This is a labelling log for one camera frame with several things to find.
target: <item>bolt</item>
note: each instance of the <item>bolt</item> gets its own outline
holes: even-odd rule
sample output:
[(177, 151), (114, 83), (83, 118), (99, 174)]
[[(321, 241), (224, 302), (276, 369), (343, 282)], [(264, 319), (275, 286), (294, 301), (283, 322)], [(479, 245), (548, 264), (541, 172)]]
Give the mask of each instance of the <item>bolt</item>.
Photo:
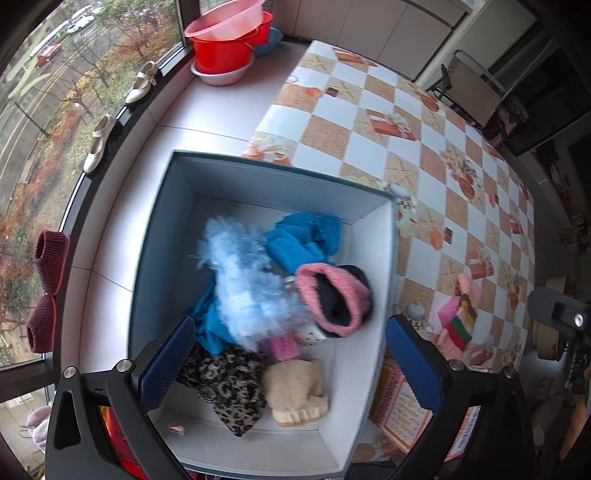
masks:
[(464, 365), (464, 363), (461, 360), (458, 360), (456, 358), (452, 358), (449, 361), (449, 367), (454, 371), (454, 372), (459, 372), (461, 370), (464, 370), (466, 368), (466, 365)]
[(68, 367), (64, 370), (64, 377), (71, 378), (76, 375), (76, 367)]
[(577, 315), (574, 316), (574, 324), (577, 327), (581, 328), (584, 323), (585, 323), (585, 318), (580, 313), (578, 313)]
[(120, 360), (117, 363), (117, 370), (119, 372), (127, 372), (127, 370), (129, 370), (131, 368), (131, 360)]
[(517, 372), (511, 367), (504, 368), (503, 373), (507, 378), (515, 378), (517, 376)]

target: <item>colorful striped cloth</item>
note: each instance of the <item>colorful striped cloth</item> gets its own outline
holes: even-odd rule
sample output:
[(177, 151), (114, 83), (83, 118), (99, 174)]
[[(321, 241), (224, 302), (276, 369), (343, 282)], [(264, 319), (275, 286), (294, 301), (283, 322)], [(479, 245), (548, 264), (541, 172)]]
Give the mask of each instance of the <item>colorful striped cloth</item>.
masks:
[(467, 294), (460, 297), (460, 306), (447, 326), (447, 331), (452, 342), (462, 351), (466, 349), (468, 342), (472, 340), (476, 312), (472, 308)]

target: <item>blue gripper pad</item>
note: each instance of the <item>blue gripper pad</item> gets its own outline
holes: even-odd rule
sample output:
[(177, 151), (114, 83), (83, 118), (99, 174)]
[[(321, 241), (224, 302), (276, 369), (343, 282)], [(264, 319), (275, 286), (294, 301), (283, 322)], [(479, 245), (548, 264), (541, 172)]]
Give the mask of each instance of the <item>blue gripper pad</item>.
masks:
[(194, 343), (195, 322), (185, 317), (139, 379), (138, 404), (143, 413), (161, 405)]
[[(400, 370), (413, 389), (422, 408), (437, 412), (443, 403), (443, 385), (441, 377), (431, 367), (415, 340), (402, 326), (401, 321), (391, 317), (386, 324), (386, 344)], [(426, 341), (416, 333), (417, 340)]]

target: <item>red car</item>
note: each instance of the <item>red car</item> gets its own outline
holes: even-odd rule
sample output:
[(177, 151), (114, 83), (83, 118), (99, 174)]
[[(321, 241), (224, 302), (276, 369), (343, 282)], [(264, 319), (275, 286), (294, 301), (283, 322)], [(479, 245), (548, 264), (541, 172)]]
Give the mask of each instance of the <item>red car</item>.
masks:
[(37, 57), (37, 66), (43, 67), (48, 61), (61, 52), (61, 43), (49, 45)]

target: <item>white car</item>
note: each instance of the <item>white car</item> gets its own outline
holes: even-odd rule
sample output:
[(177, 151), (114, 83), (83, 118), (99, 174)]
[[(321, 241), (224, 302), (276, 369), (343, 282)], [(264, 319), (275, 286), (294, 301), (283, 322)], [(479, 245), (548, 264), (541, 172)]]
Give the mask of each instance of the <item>white car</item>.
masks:
[(68, 32), (69, 34), (76, 33), (78, 31), (86, 28), (88, 25), (90, 25), (94, 21), (95, 21), (95, 18), (92, 15), (82, 17), (81, 19), (78, 20), (78, 22), (76, 22), (74, 25), (72, 25), (70, 28), (68, 28), (66, 30), (66, 32)]

